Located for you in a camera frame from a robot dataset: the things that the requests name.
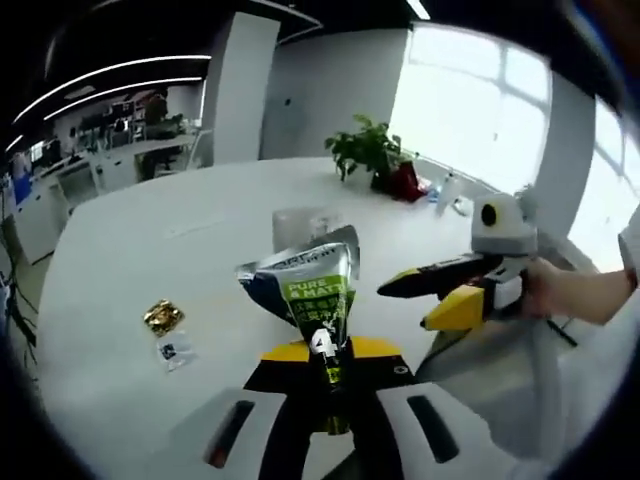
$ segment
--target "gold candy wrapper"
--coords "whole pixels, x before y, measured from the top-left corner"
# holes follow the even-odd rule
[[[169,300],[160,300],[144,314],[144,323],[157,337],[166,335],[184,318],[184,313]]]

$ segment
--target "small plastic packet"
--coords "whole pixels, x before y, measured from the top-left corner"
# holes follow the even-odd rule
[[[191,340],[182,330],[169,332],[159,338],[156,351],[167,372],[188,365],[198,358]]]

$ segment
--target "green leaves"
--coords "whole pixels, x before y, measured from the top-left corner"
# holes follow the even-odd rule
[[[337,132],[324,141],[324,147],[331,150],[336,168],[340,171],[340,179],[351,175],[358,165],[365,165],[367,171],[387,175],[400,163],[402,141],[397,135],[391,139],[387,136],[388,123],[374,124],[363,114],[353,116],[360,124],[360,131],[355,134]]]

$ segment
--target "window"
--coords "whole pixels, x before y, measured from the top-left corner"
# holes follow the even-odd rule
[[[639,182],[637,145],[623,135],[614,111],[597,99],[594,154],[569,240],[601,271],[623,266],[618,234],[638,206]]]
[[[629,134],[625,138],[623,168],[633,189],[640,193],[640,149]]]
[[[503,192],[515,193],[536,178],[546,117],[536,105],[510,94],[504,95],[501,107],[491,161],[486,162],[491,169],[487,182]]]
[[[42,148],[44,147],[44,142],[40,141],[35,145],[32,145],[29,149],[29,160],[32,162],[37,162],[40,157],[42,157]]]
[[[500,47],[495,40],[477,34],[434,26],[416,27],[410,62],[497,79]]]
[[[507,48],[505,80],[507,84],[536,100],[549,99],[549,71],[535,55],[519,48]]]
[[[613,110],[603,101],[596,102],[596,148],[613,163],[622,162],[622,129]]]
[[[482,175],[490,154],[500,91],[487,81],[416,66],[403,70],[391,116],[391,132],[404,148],[470,175]]]
[[[546,63],[522,48],[460,29],[416,26],[390,131],[407,150],[514,193],[537,175],[549,85]]]

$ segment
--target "ceiling light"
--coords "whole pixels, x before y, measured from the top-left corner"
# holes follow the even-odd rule
[[[413,9],[420,20],[431,20],[431,15],[427,12],[426,8],[420,3],[420,0],[407,0],[409,6]]]
[[[20,135],[18,138],[16,138],[13,142],[11,142],[9,144],[9,146],[7,148],[4,149],[5,153],[8,152],[9,150],[11,150],[11,147],[13,147],[16,143],[18,143],[20,140],[22,140],[22,137],[24,137],[24,135]]]
[[[151,57],[151,58],[142,58],[140,60],[132,60],[130,62],[118,63],[116,65],[111,65],[109,67],[104,67],[99,70],[95,70],[93,72],[85,73],[84,75],[79,76],[78,78],[74,78],[73,80],[69,80],[66,83],[63,83],[59,87],[54,88],[48,93],[45,93],[43,96],[35,100],[31,105],[25,108],[22,112],[18,114],[18,116],[13,120],[12,123],[16,123],[20,117],[22,117],[25,113],[31,110],[33,107],[38,105],[43,100],[49,98],[54,93],[59,92],[63,88],[67,88],[69,85],[73,85],[74,83],[81,82],[89,77],[93,77],[94,75],[98,75],[100,73],[109,72],[111,70],[115,70],[117,68],[129,67],[131,65],[140,65],[143,63],[151,63],[151,62],[163,62],[166,60],[211,60],[211,55],[171,55],[166,57]]]
[[[179,83],[179,82],[200,82],[202,81],[202,77],[179,77],[179,78],[165,78],[163,80],[151,80],[149,82],[140,82],[140,83],[132,83],[131,85],[125,85],[123,87],[117,87],[117,88],[112,88],[110,90],[105,90],[104,92],[100,92],[100,93],[96,93],[95,95],[90,95],[86,98],[82,98],[80,100],[78,100],[77,102],[73,102],[70,103],[69,105],[66,105],[64,107],[62,107],[60,110],[56,110],[53,113],[50,113],[49,115],[47,115],[46,117],[44,117],[44,120],[49,120],[52,117],[55,117],[56,115],[69,110],[70,108],[76,107],[84,102],[88,102],[90,100],[93,100],[95,98],[98,97],[103,97],[105,95],[109,95],[111,93],[115,93],[115,92],[120,92],[122,90],[128,90],[130,88],[138,88],[138,87],[146,87],[148,85],[157,85],[159,83]]]

